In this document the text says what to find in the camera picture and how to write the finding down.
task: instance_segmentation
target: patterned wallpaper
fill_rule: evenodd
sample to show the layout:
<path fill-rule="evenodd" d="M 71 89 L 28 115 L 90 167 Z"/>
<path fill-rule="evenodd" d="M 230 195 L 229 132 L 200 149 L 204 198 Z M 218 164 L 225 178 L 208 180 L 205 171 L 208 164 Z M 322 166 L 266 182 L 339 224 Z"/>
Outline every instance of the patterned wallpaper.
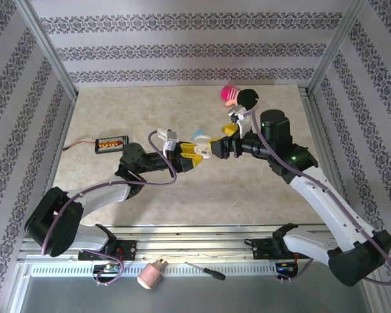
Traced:
<path fill-rule="evenodd" d="M 0 0 L 0 312 L 45 192 L 70 99 L 11 0 Z"/>
<path fill-rule="evenodd" d="M 78 87 L 305 87 L 349 0 L 31 3 Z"/>
<path fill-rule="evenodd" d="M 391 0 L 366 3 L 315 100 L 347 201 L 391 233 Z"/>

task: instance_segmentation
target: gray metal surface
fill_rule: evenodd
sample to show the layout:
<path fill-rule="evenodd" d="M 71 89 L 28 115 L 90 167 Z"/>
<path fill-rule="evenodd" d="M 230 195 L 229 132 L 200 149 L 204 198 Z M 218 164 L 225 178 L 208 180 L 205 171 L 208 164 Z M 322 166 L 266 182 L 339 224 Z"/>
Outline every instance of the gray metal surface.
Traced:
<path fill-rule="evenodd" d="M 97 286 L 91 278 L 29 281 L 21 312 L 370 312 L 362 286 L 341 285 L 321 264 L 292 284 L 263 276 L 165 277 L 155 290 L 135 278 Z"/>

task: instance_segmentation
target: black mount bracket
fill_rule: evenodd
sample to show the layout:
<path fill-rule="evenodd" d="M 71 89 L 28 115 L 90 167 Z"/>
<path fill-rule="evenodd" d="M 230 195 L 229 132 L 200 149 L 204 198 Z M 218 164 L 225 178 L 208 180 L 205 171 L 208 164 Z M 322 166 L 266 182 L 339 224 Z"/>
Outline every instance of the black mount bracket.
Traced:
<path fill-rule="evenodd" d="M 136 256 L 136 240 L 119 240 L 103 225 L 96 224 L 109 237 L 107 243 L 99 251 L 110 256 L 115 256 L 122 261 L 134 261 Z M 78 252 L 78 261 L 91 260 L 111 260 L 80 250 Z"/>
<path fill-rule="evenodd" d="M 274 250 L 272 238 L 245 239 L 244 242 L 252 247 L 254 260 L 293 260 L 292 252 L 283 252 L 281 254 Z M 308 259 L 309 257 L 298 254 L 299 259 Z"/>

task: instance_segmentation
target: marble floor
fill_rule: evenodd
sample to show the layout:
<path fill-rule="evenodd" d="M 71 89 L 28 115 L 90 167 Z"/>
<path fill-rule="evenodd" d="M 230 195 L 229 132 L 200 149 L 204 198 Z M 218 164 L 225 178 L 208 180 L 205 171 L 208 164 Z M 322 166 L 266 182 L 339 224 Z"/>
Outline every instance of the marble floor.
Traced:
<path fill-rule="evenodd" d="M 249 86 L 257 91 L 257 115 L 281 109 L 291 122 L 294 141 L 317 158 L 296 85 Z M 212 138 L 222 136 L 229 123 L 221 87 L 129 87 L 82 89 L 71 120 L 66 145 L 129 135 L 131 142 L 151 152 L 148 133 L 170 128 L 182 141 L 192 141 L 201 128 Z M 160 147 L 161 141 L 155 143 Z M 96 155 L 93 144 L 79 144 L 63 152 L 55 186 L 63 190 L 85 187 L 111 176 L 121 153 Z M 143 174 L 148 181 L 169 181 L 167 171 Z M 145 186 L 134 198 L 108 205 L 82 220 L 105 225 L 321 223 L 308 203 L 270 170 L 266 161 L 250 155 L 204 160 L 181 173 L 169 187 Z"/>

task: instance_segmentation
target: small toy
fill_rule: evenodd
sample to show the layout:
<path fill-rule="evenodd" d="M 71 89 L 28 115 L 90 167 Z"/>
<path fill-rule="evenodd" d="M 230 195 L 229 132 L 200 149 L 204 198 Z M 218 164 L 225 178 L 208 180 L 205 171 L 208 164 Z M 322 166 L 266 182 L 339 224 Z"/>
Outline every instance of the small toy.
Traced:
<path fill-rule="evenodd" d="M 197 155 L 201 155 L 203 158 L 211 157 L 210 144 L 211 141 L 210 136 L 206 136 L 204 130 L 197 129 L 193 135 L 193 141 L 196 144 L 194 147 L 194 153 Z"/>
<path fill-rule="evenodd" d="M 239 94 L 240 88 L 234 85 L 227 85 L 223 87 L 221 95 L 222 99 L 225 100 L 226 106 L 237 106 L 237 95 Z"/>
<path fill-rule="evenodd" d="M 241 105 L 246 108 L 246 111 L 251 110 L 257 104 L 259 98 L 253 89 L 240 90 L 239 87 L 234 85 L 223 87 L 221 95 L 226 106 Z"/>

